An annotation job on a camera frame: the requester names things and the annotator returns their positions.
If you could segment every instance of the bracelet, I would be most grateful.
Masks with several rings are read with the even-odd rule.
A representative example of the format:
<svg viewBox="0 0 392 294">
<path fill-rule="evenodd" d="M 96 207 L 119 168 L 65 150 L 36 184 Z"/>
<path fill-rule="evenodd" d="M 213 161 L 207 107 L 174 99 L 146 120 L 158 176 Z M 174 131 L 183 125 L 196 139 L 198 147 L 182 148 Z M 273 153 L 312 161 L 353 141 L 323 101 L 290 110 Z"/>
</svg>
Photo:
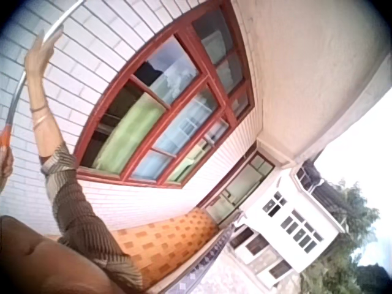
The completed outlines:
<svg viewBox="0 0 392 294">
<path fill-rule="evenodd" d="M 41 116 L 36 123 L 34 124 L 34 127 L 32 127 L 33 130 L 39 127 L 39 125 L 50 115 L 50 112 L 46 113 L 44 116 Z"/>
<path fill-rule="evenodd" d="M 48 102 L 45 102 L 45 104 L 44 104 L 43 106 L 41 106 L 40 108 L 36 108 L 36 109 L 30 108 L 30 111 L 31 111 L 31 113 L 34 113 L 34 112 L 43 110 L 43 109 L 45 109 L 45 108 L 47 108 L 47 107 L 48 107 Z"/>
</svg>

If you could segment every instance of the striped shirt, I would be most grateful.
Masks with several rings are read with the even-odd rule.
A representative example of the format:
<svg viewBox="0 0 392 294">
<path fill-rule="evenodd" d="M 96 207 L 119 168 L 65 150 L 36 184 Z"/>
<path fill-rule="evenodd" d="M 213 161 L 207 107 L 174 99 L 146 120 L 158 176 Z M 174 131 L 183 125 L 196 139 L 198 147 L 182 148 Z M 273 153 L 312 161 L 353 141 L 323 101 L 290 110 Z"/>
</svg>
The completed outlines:
<svg viewBox="0 0 392 294">
<path fill-rule="evenodd" d="M 94 262 L 126 293 L 135 293 L 142 288 L 140 271 L 92 210 L 76 179 L 76 168 L 65 143 L 42 164 L 47 194 L 62 234 L 59 242 Z"/>
</svg>

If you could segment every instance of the white tiled wall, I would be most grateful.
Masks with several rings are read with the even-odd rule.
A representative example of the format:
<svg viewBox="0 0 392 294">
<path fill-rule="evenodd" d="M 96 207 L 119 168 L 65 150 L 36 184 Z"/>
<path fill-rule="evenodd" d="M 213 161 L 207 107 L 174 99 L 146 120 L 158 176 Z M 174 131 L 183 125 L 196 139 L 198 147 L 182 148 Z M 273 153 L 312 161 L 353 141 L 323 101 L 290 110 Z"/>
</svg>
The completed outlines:
<svg viewBox="0 0 392 294">
<path fill-rule="evenodd" d="M 109 82 L 146 41 L 193 7 L 197 0 L 87 0 L 64 23 L 64 35 L 45 72 L 44 87 L 63 137 L 71 151 L 83 125 Z M 75 0 L 33 0 L 10 20 L 1 39 L 0 129 L 23 72 L 26 50 Z M 241 15 L 237 14 L 245 32 Z M 247 54 L 253 70 L 248 39 Z M 114 186 L 81 181 L 95 212 L 110 229 L 159 221 L 192 209 L 231 169 L 261 129 L 261 102 L 183 190 Z M 15 115 L 11 145 L 15 171 L 0 197 L 0 214 L 10 214 L 41 233 L 58 229 L 45 195 L 34 145 L 25 88 Z"/>
</svg>

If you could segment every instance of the sky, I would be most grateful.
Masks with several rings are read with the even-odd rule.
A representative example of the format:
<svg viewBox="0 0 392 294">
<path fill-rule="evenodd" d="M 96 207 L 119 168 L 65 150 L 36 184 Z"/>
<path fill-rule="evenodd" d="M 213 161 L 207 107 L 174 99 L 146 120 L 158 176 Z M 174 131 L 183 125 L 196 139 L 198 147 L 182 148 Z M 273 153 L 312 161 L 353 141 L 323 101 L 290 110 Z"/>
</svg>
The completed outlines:
<svg viewBox="0 0 392 294">
<path fill-rule="evenodd" d="M 378 263 L 392 275 L 392 89 L 358 122 L 331 142 L 315 162 L 322 177 L 359 182 L 368 207 L 378 208 L 377 242 L 362 250 L 360 265 Z"/>
</svg>

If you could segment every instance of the door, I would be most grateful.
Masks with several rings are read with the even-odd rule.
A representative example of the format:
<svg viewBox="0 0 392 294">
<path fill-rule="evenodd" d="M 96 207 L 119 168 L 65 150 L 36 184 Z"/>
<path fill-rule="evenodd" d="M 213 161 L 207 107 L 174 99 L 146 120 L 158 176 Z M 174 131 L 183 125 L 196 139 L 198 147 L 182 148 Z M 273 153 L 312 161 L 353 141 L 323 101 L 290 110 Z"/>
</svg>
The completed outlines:
<svg viewBox="0 0 392 294">
<path fill-rule="evenodd" d="M 229 181 L 205 209 L 220 224 L 245 201 L 271 173 L 274 165 L 255 153 L 242 170 Z"/>
</svg>

